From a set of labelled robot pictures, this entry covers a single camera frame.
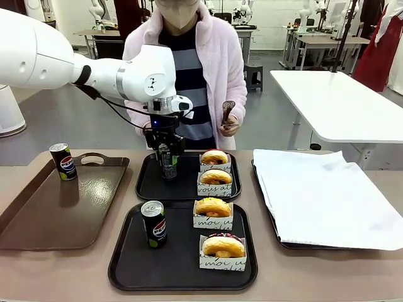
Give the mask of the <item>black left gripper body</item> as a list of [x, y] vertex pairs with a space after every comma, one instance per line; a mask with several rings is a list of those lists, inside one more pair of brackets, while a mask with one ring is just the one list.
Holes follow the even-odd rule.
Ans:
[[179, 127], [179, 115], [150, 115], [151, 129], [144, 134], [147, 146], [153, 150], [165, 144], [168, 150], [175, 155], [177, 145], [185, 148], [185, 139], [176, 133]]

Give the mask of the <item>person's left hand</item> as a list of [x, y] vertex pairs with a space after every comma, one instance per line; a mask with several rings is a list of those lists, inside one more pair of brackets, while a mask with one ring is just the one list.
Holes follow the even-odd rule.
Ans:
[[219, 131], [225, 137], [233, 137], [239, 127], [239, 120], [233, 114], [229, 114], [228, 118], [221, 124]]

